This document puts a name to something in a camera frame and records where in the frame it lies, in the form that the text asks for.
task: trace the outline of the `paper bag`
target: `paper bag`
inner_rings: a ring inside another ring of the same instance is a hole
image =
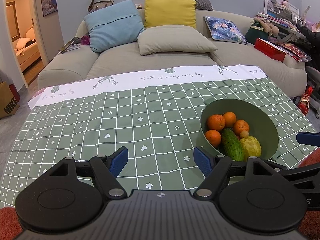
[[[7,82],[0,84],[0,95],[0,118],[15,114],[19,105],[7,85]]]

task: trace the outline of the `guava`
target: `guava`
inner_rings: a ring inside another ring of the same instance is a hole
[[[255,137],[244,137],[240,140],[240,144],[244,153],[244,161],[247,161],[250,156],[261,156],[261,145]]]

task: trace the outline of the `blue pillow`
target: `blue pillow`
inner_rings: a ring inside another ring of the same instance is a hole
[[[94,11],[84,17],[90,35],[90,48],[102,52],[137,41],[144,31],[142,19],[132,0]]]
[[[233,22],[211,16],[204,16],[204,20],[214,40],[247,44],[247,40]]]

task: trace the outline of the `green bag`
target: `green bag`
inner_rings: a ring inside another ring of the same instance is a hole
[[[259,22],[254,22],[247,34],[245,35],[247,42],[255,44],[258,38],[267,41],[269,38],[269,33],[265,33],[261,24]]]

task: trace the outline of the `yellow pillow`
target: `yellow pillow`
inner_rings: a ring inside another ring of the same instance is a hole
[[[195,0],[145,0],[145,27],[187,25],[196,28]]]

